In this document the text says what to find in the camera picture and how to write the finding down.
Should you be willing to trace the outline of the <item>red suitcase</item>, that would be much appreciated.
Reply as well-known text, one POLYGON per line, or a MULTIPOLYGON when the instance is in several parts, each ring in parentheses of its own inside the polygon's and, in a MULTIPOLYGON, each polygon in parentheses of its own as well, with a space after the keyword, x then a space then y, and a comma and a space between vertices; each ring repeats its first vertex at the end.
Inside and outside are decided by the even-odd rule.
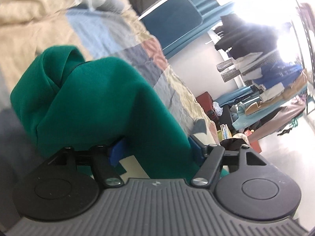
POLYGON ((213 99, 208 92, 204 92, 203 94, 196 97, 197 102, 203 108, 205 114, 212 120, 215 121, 215 112, 213 110, 213 99))

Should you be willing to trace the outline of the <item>striped hanging garment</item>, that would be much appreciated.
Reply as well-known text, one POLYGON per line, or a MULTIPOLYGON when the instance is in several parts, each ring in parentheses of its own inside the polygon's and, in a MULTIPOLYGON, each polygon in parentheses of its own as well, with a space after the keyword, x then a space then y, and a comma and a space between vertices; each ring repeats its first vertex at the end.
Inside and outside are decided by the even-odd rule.
POLYGON ((229 58, 216 65, 223 81, 228 82, 237 76, 243 77, 256 69, 265 67, 266 65, 273 65, 281 60, 278 50, 273 50, 265 55, 258 56, 258 54, 259 53, 248 54, 240 63, 237 63, 233 58, 229 58))

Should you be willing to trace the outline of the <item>green fleece sweatshirt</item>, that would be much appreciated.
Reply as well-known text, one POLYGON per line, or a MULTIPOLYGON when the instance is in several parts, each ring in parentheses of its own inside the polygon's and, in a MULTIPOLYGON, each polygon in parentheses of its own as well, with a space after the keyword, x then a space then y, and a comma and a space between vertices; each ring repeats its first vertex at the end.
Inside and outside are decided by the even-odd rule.
POLYGON ((199 170, 188 136, 194 125, 170 86, 153 88, 122 59, 85 61, 74 46, 36 57, 10 96, 26 133, 45 157, 63 147, 87 150, 128 143, 150 178, 185 178, 199 170))

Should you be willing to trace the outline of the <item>light blue hanging garment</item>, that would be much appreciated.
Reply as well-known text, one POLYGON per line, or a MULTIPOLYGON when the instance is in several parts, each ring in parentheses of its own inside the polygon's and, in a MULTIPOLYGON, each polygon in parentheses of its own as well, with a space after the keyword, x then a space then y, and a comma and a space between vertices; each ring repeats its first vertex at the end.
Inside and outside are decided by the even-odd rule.
POLYGON ((242 128, 247 128, 250 125, 254 124, 258 120, 262 119, 263 117, 267 116, 271 112, 275 111, 279 107, 283 107, 293 103, 294 101, 301 101, 302 98, 299 95, 294 96, 293 98, 289 99, 288 101, 278 101, 275 104, 270 105, 267 108, 264 108, 260 111, 257 111, 250 115, 245 115, 244 113, 239 114, 238 119, 232 123, 232 126, 235 130, 240 130, 242 128))

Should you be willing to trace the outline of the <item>pink hanging garment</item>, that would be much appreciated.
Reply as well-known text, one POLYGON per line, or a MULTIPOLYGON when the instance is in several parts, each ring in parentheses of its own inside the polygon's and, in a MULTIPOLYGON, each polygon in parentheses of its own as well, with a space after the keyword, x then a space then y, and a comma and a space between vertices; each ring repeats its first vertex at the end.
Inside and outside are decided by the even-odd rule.
POLYGON ((289 100, 287 103, 280 107, 278 113, 262 125, 260 128, 255 130, 251 135, 249 135, 249 142, 255 142, 264 138, 276 131, 278 131, 281 127, 290 122, 293 118, 298 116, 300 113, 304 111, 306 107, 306 100, 303 98, 294 97, 289 100))

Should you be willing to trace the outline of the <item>blue and white hanging shirt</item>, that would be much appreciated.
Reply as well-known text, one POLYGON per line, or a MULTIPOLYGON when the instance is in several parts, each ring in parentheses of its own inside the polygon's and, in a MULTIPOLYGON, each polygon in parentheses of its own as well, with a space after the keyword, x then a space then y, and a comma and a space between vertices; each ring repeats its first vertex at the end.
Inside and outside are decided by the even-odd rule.
POLYGON ((252 79, 252 82, 264 89, 270 89, 279 83, 282 83, 283 87, 287 87, 298 78, 302 69, 303 67, 300 64, 285 63, 279 60, 274 64, 261 67, 261 76, 257 79, 252 79))

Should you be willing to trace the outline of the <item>teal window curtain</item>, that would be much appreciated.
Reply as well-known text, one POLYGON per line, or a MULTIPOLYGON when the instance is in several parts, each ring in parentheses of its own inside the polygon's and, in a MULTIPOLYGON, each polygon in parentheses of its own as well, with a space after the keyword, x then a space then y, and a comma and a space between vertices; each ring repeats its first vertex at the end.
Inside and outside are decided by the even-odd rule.
POLYGON ((221 16, 233 11, 233 3, 219 5, 216 0, 191 0, 203 18, 203 26, 212 27, 221 20, 221 16))

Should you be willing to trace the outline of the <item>black hanging garment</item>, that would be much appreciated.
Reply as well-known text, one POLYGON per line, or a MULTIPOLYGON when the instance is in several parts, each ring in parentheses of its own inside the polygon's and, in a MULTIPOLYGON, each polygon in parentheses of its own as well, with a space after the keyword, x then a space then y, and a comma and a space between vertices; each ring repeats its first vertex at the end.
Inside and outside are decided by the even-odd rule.
POLYGON ((250 53, 267 54, 277 48, 278 36, 272 27, 246 23, 234 13, 222 16, 221 22, 215 29, 220 36, 215 49, 229 51, 234 59, 250 53))

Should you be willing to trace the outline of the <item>blue padded folding panel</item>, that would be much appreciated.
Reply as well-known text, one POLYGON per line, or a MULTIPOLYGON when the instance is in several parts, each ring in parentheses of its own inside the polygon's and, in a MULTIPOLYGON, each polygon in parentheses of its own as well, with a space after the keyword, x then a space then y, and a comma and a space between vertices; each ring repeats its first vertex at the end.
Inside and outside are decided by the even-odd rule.
POLYGON ((191 0, 167 0, 141 21, 169 59, 176 54, 184 36, 203 23, 203 17, 191 0))

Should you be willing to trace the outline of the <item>patchwork pastel quilt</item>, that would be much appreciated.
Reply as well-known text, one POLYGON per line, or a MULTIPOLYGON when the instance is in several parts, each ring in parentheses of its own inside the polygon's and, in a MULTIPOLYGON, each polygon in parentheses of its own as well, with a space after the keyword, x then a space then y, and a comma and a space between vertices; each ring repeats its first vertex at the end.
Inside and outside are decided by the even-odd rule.
POLYGON ((73 45, 88 61, 115 56, 135 67, 185 134, 206 117, 128 0, 1 0, 1 161, 18 173, 42 156, 8 96, 36 56, 54 45, 73 45))

